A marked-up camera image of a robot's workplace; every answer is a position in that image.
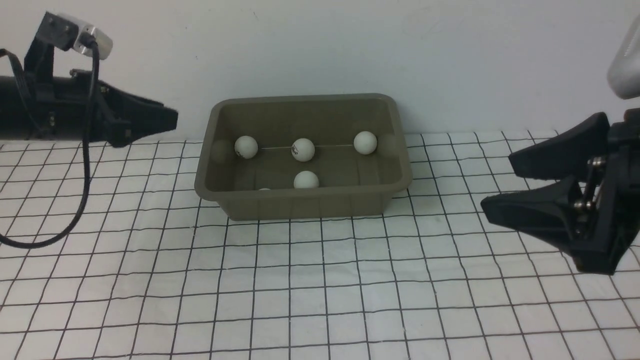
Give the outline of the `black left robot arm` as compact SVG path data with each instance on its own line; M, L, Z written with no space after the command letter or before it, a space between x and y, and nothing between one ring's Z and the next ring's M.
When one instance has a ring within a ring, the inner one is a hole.
M71 71L70 77L53 77L44 87L44 100L25 109L18 85L1 77L0 125L3 141L80 141L86 124L90 73ZM99 81L93 106L89 142L106 142L123 148L144 137L171 132L178 112L161 102L130 94Z

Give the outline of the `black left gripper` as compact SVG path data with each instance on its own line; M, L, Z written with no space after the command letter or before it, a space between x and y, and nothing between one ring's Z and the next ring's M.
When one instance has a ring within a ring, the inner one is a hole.
M121 89L102 80L98 98L89 107L88 71L73 77L53 77L34 83L34 105L30 114L39 129L30 130L30 139L71 141L82 139L87 123L90 142L107 142L123 148L140 139L172 132L178 127L178 111Z

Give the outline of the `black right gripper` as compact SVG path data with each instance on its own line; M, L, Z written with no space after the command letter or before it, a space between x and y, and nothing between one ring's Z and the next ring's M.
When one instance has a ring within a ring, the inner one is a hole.
M511 153L516 176L560 181L482 199L487 221L558 248L579 272L613 275L639 233L639 125L638 109L613 125L596 112ZM586 180L584 192L576 178Z

